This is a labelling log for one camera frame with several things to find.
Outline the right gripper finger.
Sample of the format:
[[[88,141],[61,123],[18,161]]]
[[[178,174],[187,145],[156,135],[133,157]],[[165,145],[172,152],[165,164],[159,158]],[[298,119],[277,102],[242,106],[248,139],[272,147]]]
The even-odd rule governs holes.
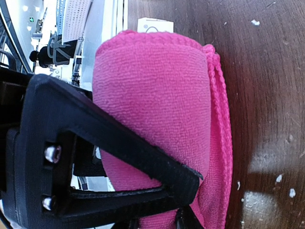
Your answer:
[[[190,206],[178,209],[175,217],[176,229],[203,229]]]

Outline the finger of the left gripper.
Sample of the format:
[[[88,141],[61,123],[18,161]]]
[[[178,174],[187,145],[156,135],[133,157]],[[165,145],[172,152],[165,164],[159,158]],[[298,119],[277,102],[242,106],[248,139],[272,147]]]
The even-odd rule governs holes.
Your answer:
[[[156,187],[84,190],[72,176],[102,177],[109,153]],[[140,218],[190,206],[203,176],[149,144],[82,89],[45,75],[31,77],[14,138],[14,217],[26,229],[137,229]]]

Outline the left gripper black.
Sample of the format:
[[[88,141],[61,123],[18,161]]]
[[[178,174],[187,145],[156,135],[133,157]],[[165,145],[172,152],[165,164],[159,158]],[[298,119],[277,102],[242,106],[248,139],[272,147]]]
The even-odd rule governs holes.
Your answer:
[[[19,127],[24,96],[32,75],[1,68],[0,70],[0,189],[6,191],[6,134]]]

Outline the pink microfibre towel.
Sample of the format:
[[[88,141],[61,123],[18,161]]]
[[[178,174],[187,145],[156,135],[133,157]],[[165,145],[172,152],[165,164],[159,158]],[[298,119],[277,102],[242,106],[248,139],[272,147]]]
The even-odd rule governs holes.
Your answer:
[[[205,229],[223,229],[233,172],[220,56],[169,32],[122,31],[95,55],[93,101],[124,126],[200,172],[190,205]]]

